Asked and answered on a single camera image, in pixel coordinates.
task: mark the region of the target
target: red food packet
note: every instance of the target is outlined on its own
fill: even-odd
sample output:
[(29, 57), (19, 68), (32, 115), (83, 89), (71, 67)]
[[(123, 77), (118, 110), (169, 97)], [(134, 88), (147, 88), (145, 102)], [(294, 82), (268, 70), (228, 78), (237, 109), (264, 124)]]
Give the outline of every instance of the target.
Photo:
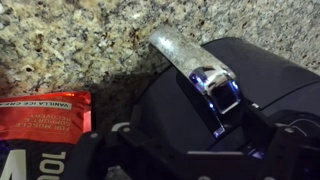
[(0, 99), (0, 179), (59, 179), (91, 130), (90, 103), (86, 91)]

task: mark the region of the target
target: speckled granite surface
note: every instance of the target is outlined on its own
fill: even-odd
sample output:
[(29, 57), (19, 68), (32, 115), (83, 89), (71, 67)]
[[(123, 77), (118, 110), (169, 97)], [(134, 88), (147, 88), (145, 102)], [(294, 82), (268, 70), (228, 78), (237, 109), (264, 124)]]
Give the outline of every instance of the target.
[(318, 0), (0, 0), (0, 96), (90, 90), (104, 127), (166, 65), (161, 24), (198, 43), (241, 37), (320, 74)]

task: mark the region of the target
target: granite countertop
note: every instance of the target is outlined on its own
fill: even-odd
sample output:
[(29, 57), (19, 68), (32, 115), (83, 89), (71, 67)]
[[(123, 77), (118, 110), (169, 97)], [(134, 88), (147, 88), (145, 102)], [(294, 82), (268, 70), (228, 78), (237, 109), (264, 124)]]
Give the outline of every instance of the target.
[(90, 90), (108, 129), (168, 63), (150, 33), (241, 37), (320, 74), (317, 0), (0, 0), (0, 96)]

